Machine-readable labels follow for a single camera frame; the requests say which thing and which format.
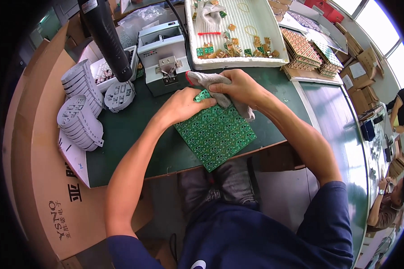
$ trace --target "plastic bag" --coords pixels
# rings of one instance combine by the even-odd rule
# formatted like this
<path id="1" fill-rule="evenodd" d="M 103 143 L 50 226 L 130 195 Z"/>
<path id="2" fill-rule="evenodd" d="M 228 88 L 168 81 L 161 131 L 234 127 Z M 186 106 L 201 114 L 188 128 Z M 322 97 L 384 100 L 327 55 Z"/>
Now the plastic bag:
<path id="1" fill-rule="evenodd" d="M 146 7 L 127 15 L 118 22 L 118 25 L 124 28 L 124 31 L 131 40 L 132 46 L 134 46 L 138 43 L 138 34 L 142 30 L 142 27 L 155 22 L 164 14 L 166 14 L 166 11 L 160 6 Z"/>

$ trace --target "woman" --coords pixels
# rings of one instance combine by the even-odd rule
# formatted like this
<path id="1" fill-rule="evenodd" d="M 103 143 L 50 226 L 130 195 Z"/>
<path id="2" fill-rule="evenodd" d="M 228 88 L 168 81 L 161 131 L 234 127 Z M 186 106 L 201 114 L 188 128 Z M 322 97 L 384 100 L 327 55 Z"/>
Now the woman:
<path id="1" fill-rule="evenodd" d="M 399 90 L 395 99 L 386 108 L 390 111 L 392 131 L 397 134 L 404 133 L 404 89 Z"/>

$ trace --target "hand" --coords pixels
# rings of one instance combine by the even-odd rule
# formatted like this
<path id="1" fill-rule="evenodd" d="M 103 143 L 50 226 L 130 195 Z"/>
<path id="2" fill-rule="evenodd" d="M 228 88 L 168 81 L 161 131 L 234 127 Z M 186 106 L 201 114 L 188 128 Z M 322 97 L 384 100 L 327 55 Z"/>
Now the hand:
<path id="1" fill-rule="evenodd" d="M 225 70 L 220 75 L 230 79 L 232 84 L 212 84 L 209 90 L 229 94 L 233 99 L 249 105 L 254 110 L 258 110 L 258 104 L 266 94 L 271 94 L 241 69 Z"/>
<path id="2" fill-rule="evenodd" d="M 177 90 L 153 118 L 157 119 L 163 127 L 168 128 L 178 122 L 190 119 L 202 109 L 209 108 L 217 103 L 214 98 L 207 98 L 200 102 L 193 99 L 201 92 L 199 89 L 185 87 Z"/>
<path id="3" fill-rule="evenodd" d="M 388 182 L 386 181 L 386 178 L 383 177 L 383 178 L 379 181 L 379 190 L 385 191 L 387 184 L 388 184 Z"/>

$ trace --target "cloth glove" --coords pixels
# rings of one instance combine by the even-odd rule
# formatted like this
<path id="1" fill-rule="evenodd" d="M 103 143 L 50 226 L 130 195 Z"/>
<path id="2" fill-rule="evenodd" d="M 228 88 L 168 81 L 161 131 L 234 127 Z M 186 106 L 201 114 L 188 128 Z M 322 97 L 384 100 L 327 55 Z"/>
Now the cloth glove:
<path id="1" fill-rule="evenodd" d="M 221 76 L 219 74 L 205 74 L 193 71 L 187 71 L 186 76 L 191 84 L 203 86 L 205 89 L 207 89 L 211 97 L 215 98 L 217 100 L 217 104 L 219 104 L 222 108 L 227 108 L 231 104 L 231 101 L 229 100 L 229 98 L 226 97 L 226 95 L 222 93 L 213 93 L 209 90 L 209 86 L 211 84 L 232 84 L 231 80 L 227 77 Z M 255 119 L 255 114 L 251 107 L 234 99 L 232 99 L 232 102 L 237 108 L 238 113 L 244 119 L 246 119 L 247 122 L 253 121 Z"/>
<path id="2" fill-rule="evenodd" d="M 205 2 L 205 5 L 202 7 L 202 4 L 198 6 L 198 14 L 196 16 L 195 28 L 197 33 L 205 34 L 205 33 L 218 33 L 220 35 L 221 32 L 221 16 L 220 11 L 225 11 L 226 8 L 220 5 L 213 5 L 210 1 Z"/>

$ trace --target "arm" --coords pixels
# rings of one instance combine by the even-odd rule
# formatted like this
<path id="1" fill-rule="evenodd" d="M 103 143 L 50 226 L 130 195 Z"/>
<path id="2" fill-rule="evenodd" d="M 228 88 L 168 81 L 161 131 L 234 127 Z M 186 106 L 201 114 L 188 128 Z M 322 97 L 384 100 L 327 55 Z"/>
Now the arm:
<path id="1" fill-rule="evenodd" d="M 329 181 L 341 181 L 334 152 L 317 130 L 299 119 L 285 104 L 244 71 L 226 70 L 221 75 L 229 78 L 232 84 L 213 84 L 210 86 L 211 91 L 229 94 L 267 116 L 295 148 L 321 186 Z"/>
<path id="2" fill-rule="evenodd" d="M 387 180 L 385 178 L 382 178 L 379 182 L 379 190 L 385 190 L 386 191 L 386 186 L 387 186 Z M 368 215 L 368 220 L 367 224 L 369 226 L 376 226 L 377 223 L 379 222 L 379 211 L 380 211 L 380 205 L 382 204 L 382 199 L 383 196 L 377 194 L 376 201 L 374 202 L 373 206 L 370 209 L 370 214 Z"/>
<path id="3" fill-rule="evenodd" d="M 105 198 L 106 236 L 130 235 L 136 238 L 130 222 L 142 190 L 146 168 L 163 132 L 175 123 L 189 119 L 216 104 L 215 99 L 195 102 L 201 91 L 185 88 L 175 92 L 153 116 L 136 143 L 124 155 L 108 184 Z"/>
<path id="4" fill-rule="evenodd" d="M 398 116 L 398 110 L 401 106 L 402 106 L 402 101 L 399 98 L 399 96 L 397 96 L 395 99 L 395 104 L 393 105 L 393 108 L 392 108 L 391 118 L 389 120 L 391 123 L 392 131 L 393 131 L 393 123 L 395 122 L 396 116 Z"/>
<path id="5" fill-rule="evenodd" d="M 395 128 L 395 132 L 397 132 L 397 133 L 404 133 L 404 125 L 396 127 L 396 128 Z"/>

